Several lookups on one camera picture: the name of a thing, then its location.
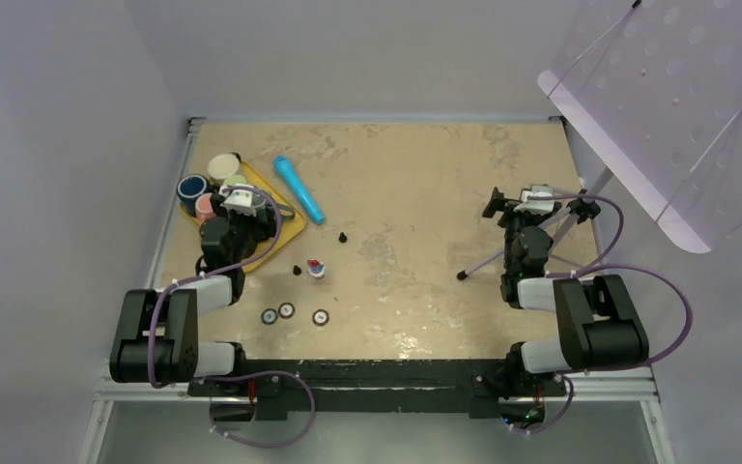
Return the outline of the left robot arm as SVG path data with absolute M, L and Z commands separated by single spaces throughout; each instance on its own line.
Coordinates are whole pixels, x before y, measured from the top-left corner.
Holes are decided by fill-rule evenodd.
M 248 386 L 249 369 L 239 342 L 203 342 L 202 312 L 239 301 L 245 266 L 264 257 L 257 249 L 280 238 L 283 216 L 271 194 L 259 188 L 233 188 L 213 197 L 214 216 L 200 227 L 202 255 L 196 274 L 157 289 L 127 291 L 109 357 L 116 383 L 148 383 L 156 389 L 212 378 L 224 394 L 236 395 Z

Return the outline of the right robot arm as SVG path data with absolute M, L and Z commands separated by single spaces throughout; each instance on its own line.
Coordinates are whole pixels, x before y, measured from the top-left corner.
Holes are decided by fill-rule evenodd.
M 547 272 L 555 240 L 542 224 L 560 208 L 551 188 L 533 186 L 519 199 L 493 189 L 482 213 L 498 216 L 504 230 L 502 300 L 556 318 L 555 335 L 510 348 L 503 379 L 517 393 L 529 392 L 543 375 L 637 364 L 649 355 L 647 335 L 619 275 L 552 278 Z

